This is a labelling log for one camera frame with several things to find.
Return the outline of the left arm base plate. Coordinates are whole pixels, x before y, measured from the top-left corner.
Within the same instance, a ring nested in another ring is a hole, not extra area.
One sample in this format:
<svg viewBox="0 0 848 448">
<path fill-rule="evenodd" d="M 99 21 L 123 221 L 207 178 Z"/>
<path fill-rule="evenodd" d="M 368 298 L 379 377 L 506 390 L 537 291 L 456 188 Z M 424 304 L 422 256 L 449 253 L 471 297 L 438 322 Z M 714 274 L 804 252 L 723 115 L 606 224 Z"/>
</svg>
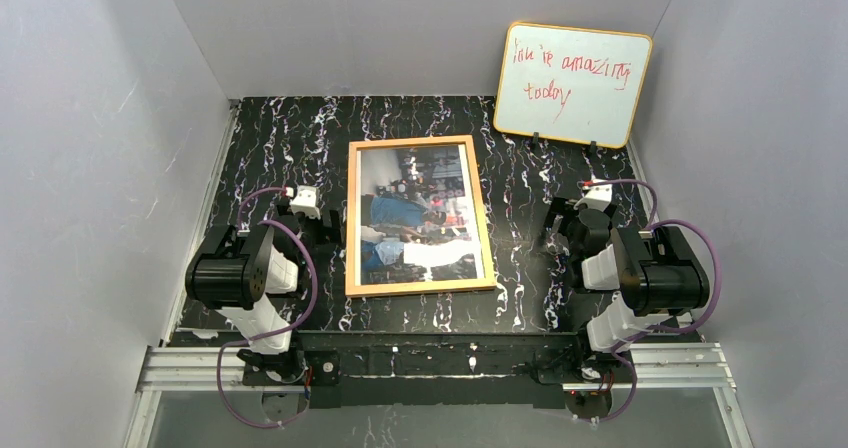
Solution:
<svg viewBox="0 0 848 448">
<path fill-rule="evenodd" d="M 265 355 L 241 349 L 236 356 L 245 363 L 245 386 L 335 386 L 340 380 L 340 360 L 333 351 L 290 349 Z"/>
</svg>

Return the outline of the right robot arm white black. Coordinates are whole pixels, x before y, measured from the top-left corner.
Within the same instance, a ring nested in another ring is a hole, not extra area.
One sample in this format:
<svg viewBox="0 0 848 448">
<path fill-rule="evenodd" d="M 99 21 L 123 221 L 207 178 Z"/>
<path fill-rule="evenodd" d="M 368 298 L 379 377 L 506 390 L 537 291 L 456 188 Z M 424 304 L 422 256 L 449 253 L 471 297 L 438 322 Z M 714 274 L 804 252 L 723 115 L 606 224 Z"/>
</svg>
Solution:
<svg viewBox="0 0 848 448">
<path fill-rule="evenodd" d="M 581 335 L 591 351 L 618 353 L 673 316 L 707 305 L 708 276 L 680 228 L 615 228 L 613 209 L 555 198 L 544 227 L 561 219 L 565 237 L 564 283 L 578 293 L 612 294 Z"/>
</svg>

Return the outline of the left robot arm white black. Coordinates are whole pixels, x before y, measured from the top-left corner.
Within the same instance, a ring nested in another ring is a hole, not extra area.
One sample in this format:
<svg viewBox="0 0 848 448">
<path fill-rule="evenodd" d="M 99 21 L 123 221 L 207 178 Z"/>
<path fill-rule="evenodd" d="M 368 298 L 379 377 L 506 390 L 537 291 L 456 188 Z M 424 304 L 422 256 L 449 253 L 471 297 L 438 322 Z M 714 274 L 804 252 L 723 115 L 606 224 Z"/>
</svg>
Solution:
<svg viewBox="0 0 848 448">
<path fill-rule="evenodd" d="M 275 356 L 290 348 L 291 323 L 274 308 L 272 295 L 294 294 L 316 281 L 318 245 L 342 242 L 340 214 L 318 219 L 280 206 L 279 217 L 241 233 L 230 224 L 207 231 L 185 272 L 187 296 L 227 318 L 258 355 Z"/>
</svg>

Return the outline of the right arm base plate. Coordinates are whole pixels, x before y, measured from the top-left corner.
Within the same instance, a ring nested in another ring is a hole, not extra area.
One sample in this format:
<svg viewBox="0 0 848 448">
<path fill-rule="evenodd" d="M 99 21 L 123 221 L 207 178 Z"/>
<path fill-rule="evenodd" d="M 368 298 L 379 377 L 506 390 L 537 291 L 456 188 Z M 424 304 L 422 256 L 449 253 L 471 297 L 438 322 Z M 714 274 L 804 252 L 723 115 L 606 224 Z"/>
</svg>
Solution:
<svg viewBox="0 0 848 448">
<path fill-rule="evenodd" d="M 597 358 L 591 355 L 584 359 L 579 353 L 541 351 L 534 355 L 528 365 L 528 374 L 542 385 L 581 384 L 584 388 L 570 391 L 609 391 L 615 381 L 615 370 L 620 366 L 611 357 Z"/>
</svg>

